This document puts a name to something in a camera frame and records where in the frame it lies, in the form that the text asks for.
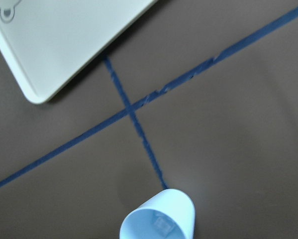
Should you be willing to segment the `cream bear serving tray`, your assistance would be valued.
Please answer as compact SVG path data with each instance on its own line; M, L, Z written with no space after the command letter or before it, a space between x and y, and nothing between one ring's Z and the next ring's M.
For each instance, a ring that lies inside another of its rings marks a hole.
M0 51L33 104L57 94L152 0L0 0Z

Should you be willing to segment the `light blue plastic cup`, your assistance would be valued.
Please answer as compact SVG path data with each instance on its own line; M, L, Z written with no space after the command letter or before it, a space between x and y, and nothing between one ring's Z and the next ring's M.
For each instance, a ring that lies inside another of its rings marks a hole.
M192 239L196 211L181 190L166 189L140 205L123 220L121 239Z

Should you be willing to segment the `clear ice cube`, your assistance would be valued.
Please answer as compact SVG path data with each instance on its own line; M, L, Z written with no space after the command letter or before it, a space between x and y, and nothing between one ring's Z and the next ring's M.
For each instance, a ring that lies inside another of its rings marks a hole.
M153 228L163 237L167 237L174 230L175 223L167 216L158 215L153 218Z

